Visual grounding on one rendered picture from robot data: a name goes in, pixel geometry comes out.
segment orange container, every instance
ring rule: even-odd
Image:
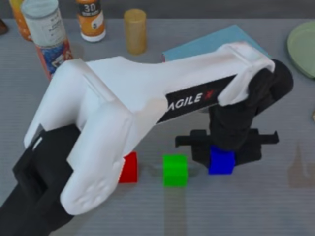
[[[21,12],[21,4],[23,0],[9,0],[12,8],[13,16],[15,18],[16,24],[18,25],[18,29],[20,35],[27,41],[32,42],[31,34],[29,28],[25,22],[24,16]]]
[[[100,0],[76,0],[81,36],[88,42],[101,41],[106,35]]]

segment table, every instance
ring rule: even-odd
[[[174,148],[176,135],[206,129],[208,116],[194,113],[156,126],[137,146],[139,182],[119,185],[99,208],[75,217],[53,236],[312,236],[315,234],[315,83],[290,64],[284,41],[307,20],[149,20],[148,51],[126,53],[123,21],[108,20],[100,43],[81,39],[76,20],[65,20],[75,57],[85,61],[125,56],[160,62],[162,51],[231,24],[238,24],[262,48],[289,66],[294,90],[254,121],[261,133],[278,131],[280,143],[263,147],[260,162],[237,167],[232,176],[208,176],[191,161],[190,149]],[[11,171],[23,152],[23,136],[48,80],[31,43],[13,20],[0,37],[0,204],[16,181]],[[189,156],[186,188],[164,188],[162,155]]]

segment can lid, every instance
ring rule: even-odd
[[[125,12],[124,19],[129,23],[143,22],[147,18],[146,13],[140,9],[130,9]]]
[[[58,6],[58,0],[24,0],[21,11],[27,17],[42,18],[52,14]]]

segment green plate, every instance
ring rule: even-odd
[[[297,69],[315,80],[315,22],[296,27],[287,39],[287,48]]]

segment tan cylinder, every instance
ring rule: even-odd
[[[125,12],[126,47],[132,55],[140,55],[147,49],[146,18],[146,13],[140,9]]]

